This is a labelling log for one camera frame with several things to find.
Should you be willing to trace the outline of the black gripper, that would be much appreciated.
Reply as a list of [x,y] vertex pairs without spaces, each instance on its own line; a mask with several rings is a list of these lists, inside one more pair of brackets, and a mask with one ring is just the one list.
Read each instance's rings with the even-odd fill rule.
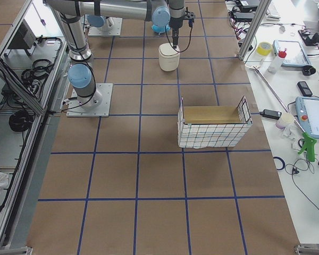
[[177,48],[179,40],[179,27],[172,27],[173,48]]

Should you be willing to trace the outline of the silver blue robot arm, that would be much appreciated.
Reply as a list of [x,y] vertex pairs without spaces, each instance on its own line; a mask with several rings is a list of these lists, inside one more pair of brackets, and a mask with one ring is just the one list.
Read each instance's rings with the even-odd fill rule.
[[151,21],[156,26],[173,30],[173,46],[178,45],[179,30],[187,18],[184,1],[47,1],[69,46],[72,66],[69,81],[77,93],[77,109],[85,111],[101,104],[103,96],[97,89],[93,73],[93,54],[81,25],[81,18],[113,17]]
[[[170,21],[169,11],[158,8],[151,16],[152,29],[157,34],[167,32]],[[107,16],[86,15],[83,19],[85,25],[84,32],[86,36],[87,45],[89,46],[89,37],[109,37],[119,36],[121,34],[123,19]]]

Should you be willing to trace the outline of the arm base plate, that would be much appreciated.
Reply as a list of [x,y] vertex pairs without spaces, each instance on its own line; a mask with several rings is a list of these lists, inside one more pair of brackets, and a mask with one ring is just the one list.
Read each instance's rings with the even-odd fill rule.
[[110,37],[119,36],[122,28],[122,18],[114,17],[88,17],[88,36],[90,37]]
[[84,103],[82,98],[80,101],[77,99],[70,101],[67,117],[108,117],[112,91],[112,83],[97,83],[96,92],[89,103],[81,107],[80,103]]

